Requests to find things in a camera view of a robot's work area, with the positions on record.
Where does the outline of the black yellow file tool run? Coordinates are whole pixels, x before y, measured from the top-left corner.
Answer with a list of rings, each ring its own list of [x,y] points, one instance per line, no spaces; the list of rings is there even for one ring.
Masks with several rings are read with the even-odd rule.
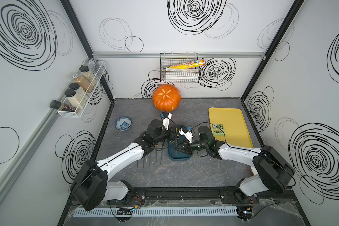
[[[161,156],[160,156],[160,165],[162,164],[162,160],[163,160],[163,152],[164,152],[164,142],[162,142],[162,145],[161,145]]]

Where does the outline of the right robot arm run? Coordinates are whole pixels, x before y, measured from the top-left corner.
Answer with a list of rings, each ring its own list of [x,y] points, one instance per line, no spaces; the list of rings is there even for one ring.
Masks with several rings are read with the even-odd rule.
[[[186,154],[205,151],[208,156],[220,160],[231,160],[255,168],[256,173],[240,180],[237,189],[245,196],[253,196],[264,191],[282,194],[294,176],[294,169],[271,146],[246,148],[230,145],[215,139],[207,126],[198,129],[198,139],[193,139],[191,128],[179,129],[186,141],[177,145],[176,150]]]

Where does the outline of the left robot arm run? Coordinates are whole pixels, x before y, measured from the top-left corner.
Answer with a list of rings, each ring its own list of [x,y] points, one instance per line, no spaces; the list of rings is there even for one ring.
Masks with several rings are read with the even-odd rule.
[[[70,187],[70,199],[74,197],[86,211],[103,201],[130,200],[132,187],[124,180],[110,182],[110,179],[128,165],[145,158],[158,143],[176,139],[179,131],[179,126],[165,126],[163,121],[155,119],[123,150],[97,162],[86,161]]]

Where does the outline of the teal plastic storage box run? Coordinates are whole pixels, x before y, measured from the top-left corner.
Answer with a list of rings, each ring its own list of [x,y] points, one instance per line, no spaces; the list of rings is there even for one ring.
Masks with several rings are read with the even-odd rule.
[[[187,161],[189,160],[193,155],[187,155],[179,151],[175,151],[175,146],[179,145],[181,143],[188,142],[187,139],[179,135],[179,140],[175,143],[171,143],[167,140],[167,147],[168,147],[168,156],[169,158],[174,162],[180,162],[180,161]]]

